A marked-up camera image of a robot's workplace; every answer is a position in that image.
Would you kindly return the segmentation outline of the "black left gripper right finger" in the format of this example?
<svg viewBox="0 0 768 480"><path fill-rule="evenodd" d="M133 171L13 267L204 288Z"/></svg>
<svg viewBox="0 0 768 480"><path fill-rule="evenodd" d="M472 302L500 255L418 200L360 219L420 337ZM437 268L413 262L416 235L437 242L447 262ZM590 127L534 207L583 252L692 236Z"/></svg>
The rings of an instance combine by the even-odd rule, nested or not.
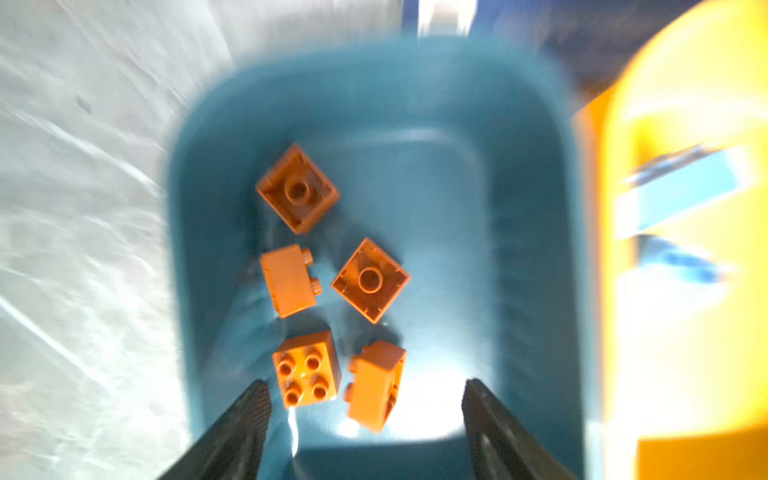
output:
<svg viewBox="0 0 768 480"><path fill-rule="evenodd" d="M573 479L478 379L465 384L462 413L477 479Z"/></svg>

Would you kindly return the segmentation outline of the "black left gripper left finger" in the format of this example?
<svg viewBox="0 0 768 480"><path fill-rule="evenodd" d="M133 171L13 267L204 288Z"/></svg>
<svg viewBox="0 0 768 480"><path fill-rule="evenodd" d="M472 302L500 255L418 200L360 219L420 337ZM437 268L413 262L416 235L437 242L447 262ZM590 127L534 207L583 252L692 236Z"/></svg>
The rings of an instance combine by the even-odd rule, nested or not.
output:
<svg viewBox="0 0 768 480"><path fill-rule="evenodd" d="M160 478L256 478L271 411L267 383L253 382Z"/></svg>

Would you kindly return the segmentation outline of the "brown lego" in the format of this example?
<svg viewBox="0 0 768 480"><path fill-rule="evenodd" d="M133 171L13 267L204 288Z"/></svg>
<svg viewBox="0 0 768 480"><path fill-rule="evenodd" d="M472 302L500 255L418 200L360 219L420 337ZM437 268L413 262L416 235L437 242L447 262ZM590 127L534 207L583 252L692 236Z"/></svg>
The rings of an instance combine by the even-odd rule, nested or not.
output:
<svg viewBox="0 0 768 480"><path fill-rule="evenodd" d="M285 340L272 360L286 409L337 398L341 369L330 330Z"/></svg>
<svg viewBox="0 0 768 480"><path fill-rule="evenodd" d="M353 381L344 392L347 416L373 433L380 433L397 404L407 351L377 340L365 346L349 364Z"/></svg>
<svg viewBox="0 0 768 480"><path fill-rule="evenodd" d="M377 324L411 276L370 238L364 238L331 282L355 310Z"/></svg>
<svg viewBox="0 0 768 480"><path fill-rule="evenodd" d="M307 234L341 198L339 189L298 144L282 155L256 191L297 235Z"/></svg>

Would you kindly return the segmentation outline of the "brown lego bottom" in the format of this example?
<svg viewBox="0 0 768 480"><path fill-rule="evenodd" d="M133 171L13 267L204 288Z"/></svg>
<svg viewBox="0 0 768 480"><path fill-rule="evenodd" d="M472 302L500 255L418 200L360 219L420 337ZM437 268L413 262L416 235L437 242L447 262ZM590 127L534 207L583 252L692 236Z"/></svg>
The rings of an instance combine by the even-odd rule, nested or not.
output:
<svg viewBox="0 0 768 480"><path fill-rule="evenodd" d="M344 392L347 416L373 433L380 433L397 404L407 351L377 340L365 346L349 364L353 381Z"/></svg>

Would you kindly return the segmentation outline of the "brown lego low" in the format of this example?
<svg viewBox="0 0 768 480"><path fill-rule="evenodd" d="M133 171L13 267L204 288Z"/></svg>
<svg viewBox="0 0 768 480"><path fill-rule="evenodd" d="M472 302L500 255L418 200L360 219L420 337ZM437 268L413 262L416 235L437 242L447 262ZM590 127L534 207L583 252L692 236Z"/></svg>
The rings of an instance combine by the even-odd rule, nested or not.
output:
<svg viewBox="0 0 768 480"><path fill-rule="evenodd" d="M280 318L287 318L317 304L322 285L308 271L314 263L308 248L293 244L266 252L259 261L274 309Z"/></svg>

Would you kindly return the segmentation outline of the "light blue long lego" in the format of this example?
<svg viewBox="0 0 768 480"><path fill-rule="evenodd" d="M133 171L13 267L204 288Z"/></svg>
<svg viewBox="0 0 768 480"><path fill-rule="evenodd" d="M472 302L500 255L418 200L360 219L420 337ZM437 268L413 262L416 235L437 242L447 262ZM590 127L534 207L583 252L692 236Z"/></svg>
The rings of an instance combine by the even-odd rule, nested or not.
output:
<svg viewBox="0 0 768 480"><path fill-rule="evenodd" d="M637 167L614 202L618 239L646 232L760 183L759 167L745 146L699 144Z"/></svg>

